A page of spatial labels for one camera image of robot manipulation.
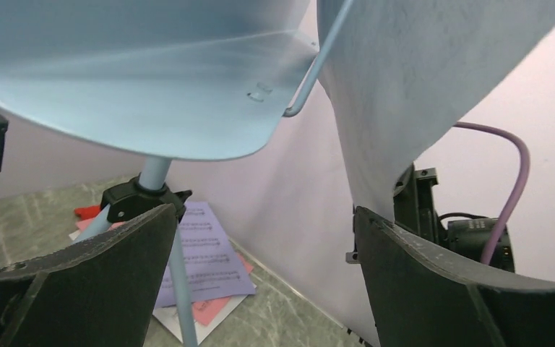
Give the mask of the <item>white sheet music page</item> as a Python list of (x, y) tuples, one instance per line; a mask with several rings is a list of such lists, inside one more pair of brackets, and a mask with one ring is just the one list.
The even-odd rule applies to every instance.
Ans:
[[(205, 338), (242, 302), (244, 299), (236, 299), (235, 304), (228, 304), (226, 313), (219, 314), (216, 320), (209, 326), (203, 326), (195, 320), (195, 330), (197, 334), (197, 342), (202, 343)], [(175, 307), (165, 307), (155, 309), (153, 316), (162, 324), (172, 335), (181, 340), (181, 328), (178, 321), (178, 312)]]
[(555, 27), (555, 1), (355, 1), (320, 82), (355, 206), (393, 219), (393, 188)]

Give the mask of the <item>light blue music stand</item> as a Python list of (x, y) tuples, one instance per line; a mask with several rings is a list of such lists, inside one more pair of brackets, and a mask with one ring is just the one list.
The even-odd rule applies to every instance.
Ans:
[(306, 1), (0, 1), (0, 110), (147, 158), (74, 244), (175, 208), (163, 275), (186, 346), (197, 339), (177, 226), (189, 192), (166, 185), (171, 161), (262, 148), (303, 108), (352, 5), (315, 46), (298, 29)]

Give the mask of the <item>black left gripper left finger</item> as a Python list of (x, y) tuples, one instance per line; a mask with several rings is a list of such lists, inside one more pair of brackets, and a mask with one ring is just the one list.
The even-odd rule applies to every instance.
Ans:
[(142, 346), (176, 221), (161, 205), (0, 269), (0, 346)]

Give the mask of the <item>lavender sheet music page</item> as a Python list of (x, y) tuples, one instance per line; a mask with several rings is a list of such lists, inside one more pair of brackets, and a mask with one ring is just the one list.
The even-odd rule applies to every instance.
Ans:
[(186, 202), (177, 226), (191, 302), (254, 295), (243, 262), (207, 202)]

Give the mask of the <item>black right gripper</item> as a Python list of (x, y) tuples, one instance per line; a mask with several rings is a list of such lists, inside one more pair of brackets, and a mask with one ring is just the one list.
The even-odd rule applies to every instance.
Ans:
[(394, 224), (434, 243), (441, 228), (432, 193), (437, 184), (434, 168), (418, 170), (412, 163), (393, 187)]

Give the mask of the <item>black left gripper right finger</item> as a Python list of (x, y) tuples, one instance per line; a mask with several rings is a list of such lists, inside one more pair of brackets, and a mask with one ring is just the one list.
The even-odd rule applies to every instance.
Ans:
[(353, 228), (382, 346), (555, 346), (555, 282), (470, 260), (365, 207)]

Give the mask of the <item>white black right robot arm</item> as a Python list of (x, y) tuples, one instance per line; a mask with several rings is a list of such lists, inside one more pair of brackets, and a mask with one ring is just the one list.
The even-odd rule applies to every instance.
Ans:
[(437, 184), (434, 168), (417, 170), (414, 164), (410, 164), (393, 186), (395, 221), (388, 221), (388, 226), (469, 260), (480, 260), (498, 220), (463, 212), (438, 214), (433, 196)]

